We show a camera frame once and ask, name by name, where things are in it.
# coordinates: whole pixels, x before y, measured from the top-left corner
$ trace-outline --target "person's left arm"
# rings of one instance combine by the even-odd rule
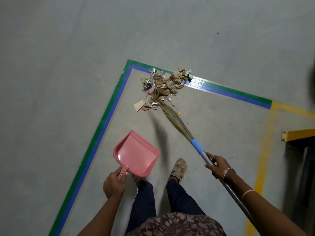
[[[119,180],[118,175],[120,171],[121,167],[110,173],[104,181],[103,191],[108,200],[78,236],[110,236],[117,209],[126,186],[127,173]]]

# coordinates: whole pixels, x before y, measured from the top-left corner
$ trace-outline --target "floral shirt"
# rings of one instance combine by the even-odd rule
[[[222,226],[207,215],[169,213],[145,221],[126,236],[226,236]]]

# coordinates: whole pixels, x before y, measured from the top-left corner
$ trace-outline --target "grass broom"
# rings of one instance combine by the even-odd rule
[[[168,120],[174,125],[174,127],[195,147],[197,152],[201,155],[201,157],[204,159],[204,161],[212,166],[214,166],[214,163],[212,160],[207,156],[205,150],[203,150],[202,146],[197,142],[197,140],[193,137],[191,132],[188,130],[188,128],[185,126],[183,121],[180,119],[179,115],[167,104],[163,103],[157,96],[152,96],[152,98],[155,100],[155,102],[160,103],[160,107],[162,108],[163,113],[168,118]],[[256,230],[260,233],[261,231],[258,229],[253,217],[247,210],[246,206],[243,204],[243,202],[239,199],[239,197],[235,194],[235,192],[231,189],[229,185],[227,185],[223,180],[219,179],[222,185],[225,187],[225,189],[228,191],[228,193],[232,196],[232,198],[235,200],[237,205],[241,208],[243,213],[246,215],[246,217],[250,220],[250,222],[254,225]]]

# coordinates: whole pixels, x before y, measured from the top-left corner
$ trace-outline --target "dark blue pants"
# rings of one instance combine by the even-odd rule
[[[171,212],[181,212],[189,215],[205,214],[175,179],[168,181],[166,189]],[[132,204],[126,234],[138,228],[147,219],[156,217],[156,215],[153,186],[147,181],[140,181],[135,201]]]

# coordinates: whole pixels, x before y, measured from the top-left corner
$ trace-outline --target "broom handle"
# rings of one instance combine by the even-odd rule
[[[211,166],[214,166],[213,162],[209,159],[208,155],[206,154],[205,151],[202,151],[200,153],[200,155],[202,156],[202,158],[204,159],[204,161],[206,163],[208,163]],[[241,210],[243,211],[243,213],[246,215],[246,217],[250,220],[250,222],[254,225],[254,227],[256,228],[256,230],[258,231],[258,233],[260,235],[262,235],[260,232],[260,230],[258,229],[253,217],[251,216],[251,214],[249,213],[249,211],[247,210],[246,206],[243,204],[243,202],[239,199],[239,197],[235,194],[235,192],[231,189],[231,187],[226,184],[223,180],[219,179],[220,182],[222,183],[222,185],[225,187],[225,189],[228,191],[228,193],[232,196],[232,198],[235,200],[235,202],[237,203],[237,205],[241,208]]]

